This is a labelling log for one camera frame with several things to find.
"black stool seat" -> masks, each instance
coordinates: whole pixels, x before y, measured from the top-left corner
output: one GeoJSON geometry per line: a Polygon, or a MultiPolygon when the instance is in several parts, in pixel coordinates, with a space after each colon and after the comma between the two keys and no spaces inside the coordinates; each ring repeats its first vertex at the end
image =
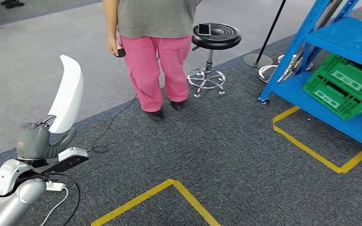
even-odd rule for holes
{"type": "Polygon", "coordinates": [[[208,23],[211,26],[212,35],[198,35],[198,26],[195,26],[192,34],[192,43],[200,48],[223,50],[229,49],[241,42],[241,32],[227,24],[208,23]]]}

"shoe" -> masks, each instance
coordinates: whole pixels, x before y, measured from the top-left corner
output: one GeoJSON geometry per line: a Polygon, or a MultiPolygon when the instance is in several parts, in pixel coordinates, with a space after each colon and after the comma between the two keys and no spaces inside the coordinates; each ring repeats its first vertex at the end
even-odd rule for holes
{"type": "Polygon", "coordinates": [[[185,101],[181,101],[181,102],[171,102],[171,107],[173,107],[175,110],[179,111],[184,109],[185,106],[185,101]]]}
{"type": "Polygon", "coordinates": [[[163,114],[162,109],[160,109],[157,112],[145,112],[145,113],[153,121],[160,121],[160,120],[163,120],[163,118],[165,117],[165,115],[163,114]]]}

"white cable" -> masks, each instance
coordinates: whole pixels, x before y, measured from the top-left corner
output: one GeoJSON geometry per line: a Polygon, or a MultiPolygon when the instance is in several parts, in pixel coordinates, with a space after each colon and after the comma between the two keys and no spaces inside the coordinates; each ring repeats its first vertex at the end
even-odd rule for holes
{"type": "Polygon", "coordinates": [[[49,211],[48,215],[46,216],[46,218],[45,218],[44,222],[41,224],[41,226],[43,226],[43,225],[46,223],[46,221],[48,220],[49,216],[50,216],[51,213],[56,209],[56,207],[58,207],[60,204],[62,204],[62,203],[67,199],[67,197],[68,197],[68,189],[67,189],[67,187],[64,187],[63,189],[66,190],[66,196],[65,196],[65,198],[64,198],[62,201],[60,201],[58,204],[56,204],[56,206],[54,206],[54,207],[49,211]]]}

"green plastic crate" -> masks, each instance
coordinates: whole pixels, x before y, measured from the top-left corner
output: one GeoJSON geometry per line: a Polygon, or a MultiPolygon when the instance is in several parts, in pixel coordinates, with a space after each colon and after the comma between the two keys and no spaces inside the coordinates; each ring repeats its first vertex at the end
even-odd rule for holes
{"type": "Polygon", "coordinates": [[[316,72],[362,101],[362,65],[329,53],[316,72]]]}
{"type": "Polygon", "coordinates": [[[343,120],[362,114],[362,101],[319,73],[314,73],[302,90],[343,120]]]}

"bar stool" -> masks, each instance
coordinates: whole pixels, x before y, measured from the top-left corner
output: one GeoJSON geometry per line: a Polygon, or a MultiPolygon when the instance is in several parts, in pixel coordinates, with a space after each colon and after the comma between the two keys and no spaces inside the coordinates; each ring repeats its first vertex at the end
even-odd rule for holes
{"type": "Polygon", "coordinates": [[[224,50],[237,46],[242,39],[241,32],[227,24],[208,23],[211,26],[212,35],[198,35],[198,26],[195,26],[192,33],[192,43],[196,46],[192,51],[198,48],[209,49],[209,58],[206,61],[205,68],[199,68],[191,71],[187,75],[188,82],[197,87],[194,97],[200,97],[202,89],[219,88],[219,94],[224,94],[223,84],[225,76],[218,70],[212,69],[212,59],[214,50],[224,50]]]}

